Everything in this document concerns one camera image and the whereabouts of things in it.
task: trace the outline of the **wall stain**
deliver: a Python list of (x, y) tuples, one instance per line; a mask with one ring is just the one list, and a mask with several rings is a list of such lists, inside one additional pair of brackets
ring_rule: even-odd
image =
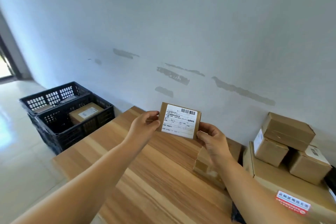
[(182, 75), (179, 75), (177, 73), (174, 73), (173, 71), (170, 71), (168, 69), (165, 69), (163, 67), (157, 67), (156, 71), (163, 73), (164, 75), (168, 76), (169, 78), (172, 78), (173, 80), (180, 82), (184, 85), (188, 85), (190, 80)]
[(128, 58), (128, 59), (133, 59), (134, 56), (136, 57), (140, 57), (139, 55), (136, 55), (136, 54), (133, 54), (133, 53), (130, 53), (130, 52), (125, 52), (123, 50), (118, 50), (118, 49), (113, 49), (113, 52), (115, 55), (118, 55), (118, 56), (122, 56), (122, 57), (125, 57), (125, 58)]
[(95, 59), (94, 61), (95, 61), (95, 63), (98, 64), (98, 65), (101, 65), (101, 64), (102, 64), (102, 61), (101, 61), (100, 59)]
[(212, 77), (212, 79), (214, 79), (218, 88), (222, 88), (222, 89), (225, 89), (225, 90), (228, 90), (228, 91), (231, 91), (231, 92), (236, 92), (241, 96), (251, 98), (255, 101), (258, 101), (260, 103), (264, 103), (266, 105), (275, 106), (275, 101), (274, 100), (259, 96), (258, 94), (252, 93), (252, 92), (250, 92), (248, 90), (245, 90), (245, 89), (242, 89), (240, 87), (236, 87), (232, 84), (227, 84), (226, 82), (221, 81), (220, 79), (218, 79), (215, 76)]
[(188, 71), (190, 73), (195, 73), (195, 74), (198, 74), (198, 75), (201, 75), (201, 76), (205, 76), (204, 74), (200, 73), (199, 71), (197, 70), (189, 70), (189, 69), (185, 69), (185, 68), (182, 68), (182, 67), (179, 67), (179, 66), (175, 66), (173, 64), (168, 64), (168, 63), (165, 63), (167, 66), (170, 66), (170, 67), (175, 67), (177, 69), (181, 69), (181, 70), (184, 70), (184, 71)]
[(171, 90), (167, 90), (166, 88), (163, 88), (161, 86), (158, 86), (155, 88), (155, 91), (162, 93), (163, 95), (169, 96), (171, 98), (174, 97), (174, 92)]

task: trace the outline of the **person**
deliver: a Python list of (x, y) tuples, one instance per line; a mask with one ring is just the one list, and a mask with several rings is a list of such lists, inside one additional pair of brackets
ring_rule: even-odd
[[(122, 143), (12, 223), (90, 223), (126, 168), (159, 127), (158, 114), (158, 111), (149, 111), (137, 117)], [(208, 150), (214, 166), (247, 224), (298, 223), (288, 209), (267, 194), (233, 159), (226, 137), (218, 128), (201, 122), (197, 137)]]

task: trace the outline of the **basket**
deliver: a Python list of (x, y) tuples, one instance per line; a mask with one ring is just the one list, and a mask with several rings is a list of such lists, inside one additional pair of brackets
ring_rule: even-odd
[[(91, 102), (104, 110), (74, 125), (69, 113)], [(42, 140), (56, 154), (59, 154), (113, 120), (115, 115), (111, 103), (91, 93), (42, 112), (33, 118)]]
[(45, 105), (57, 106), (62, 100), (65, 100), (70, 96), (82, 96), (88, 93), (91, 93), (88, 89), (84, 88), (76, 82), (70, 82), (21, 98), (19, 101), (21, 102), (22, 107), (28, 112), (30, 119), (32, 119), (33, 116), (37, 115), (37, 113), (34, 112), (36, 109), (39, 109)]

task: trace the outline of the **wooden table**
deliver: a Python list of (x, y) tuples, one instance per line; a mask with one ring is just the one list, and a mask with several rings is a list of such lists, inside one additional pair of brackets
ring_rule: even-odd
[[(132, 107), (54, 158), (70, 180), (126, 136), (144, 111)], [(107, 223), (230, 223), (226, 191), (193, 172), (197, 142), (155, 132), (100, 209)]]

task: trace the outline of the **black object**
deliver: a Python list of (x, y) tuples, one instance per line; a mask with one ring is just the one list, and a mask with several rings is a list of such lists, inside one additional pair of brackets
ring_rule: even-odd
[(65, 100), (69, 96), (82, 96), (84, 94), (91, 93), (88, 89), (79, 85), (76, 82), (70, 82), (49, 90), (45, 90), (27, 97), (20, 99), (21, 105), (28, 112), (28, 116), (31, 121), (32, 117), (36, 116), (37, 113), (34, 110), (43, 107), (45, 105), (57, 106), (60, 101)]
[[(90, 118), (74, 125), (69, 113), (89, 103), (95, 103), (104, 110), (92, 115)], [(51, 108), (32, 117), (35, 127), (42, 140), (53, 150), (60, 154), (84, 137), (88, 136), (107, 122), (115, 118), (113, 105), (101, 97), (91, 93)]]
[(241, 224), (246, 224), (245, 220), (241, 216), (239, 210), (237, 209), (236, 205), (232, 201), (232, 212), (231, 212), (231, 221), (236, 221)]
[(325, 176), (324, 181), (336, 195), (336, 168), (334, 166), (331, 167), (332, 168), (329, 171), (329, 173)]

